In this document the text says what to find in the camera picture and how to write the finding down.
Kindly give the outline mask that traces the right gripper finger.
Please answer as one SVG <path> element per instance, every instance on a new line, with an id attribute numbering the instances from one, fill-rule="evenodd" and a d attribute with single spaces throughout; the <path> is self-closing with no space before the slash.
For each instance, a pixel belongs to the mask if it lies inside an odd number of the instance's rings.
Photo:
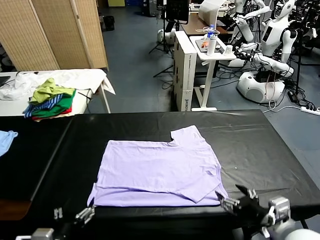
<path id="1" fill-rule="evenodd" d="M 244 185 L 240 185 L 240 184 L 236 184 L 235 186 L 243 194 L 243 196 L 240 199 L 251 199 L 251 200 L 259 199 L 255 189 L 249 189 Z"/>
<path id="2" fill-rule="evenodd" d="M 221 193 L 215 191 L 215 194 L 220 202 L 220 206 L 228 213 L 236 215 L 242 208 L 241 202 L 238 199 L 224 197 Z"/>

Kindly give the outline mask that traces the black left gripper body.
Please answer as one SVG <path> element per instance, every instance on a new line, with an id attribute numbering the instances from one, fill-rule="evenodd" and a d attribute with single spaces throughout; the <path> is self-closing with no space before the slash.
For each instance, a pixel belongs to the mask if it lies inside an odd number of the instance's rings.
<path id="1" fill-rule="evenodd" d="M 83 221 L 66 222 L 58 231 L 59 240 L 82 240 L 83 239 Z"/>

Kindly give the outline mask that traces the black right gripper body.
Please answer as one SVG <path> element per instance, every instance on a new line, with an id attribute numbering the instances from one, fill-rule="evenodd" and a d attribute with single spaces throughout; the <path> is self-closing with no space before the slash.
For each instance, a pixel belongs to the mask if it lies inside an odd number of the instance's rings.
<path id="1" fill-rule="evenodd" d="M 240 199 L 239 218 L 250 227 L 269 227 L 273 223 L 269 209 L 260 206 L 258 198 L 248 196 Z"/>

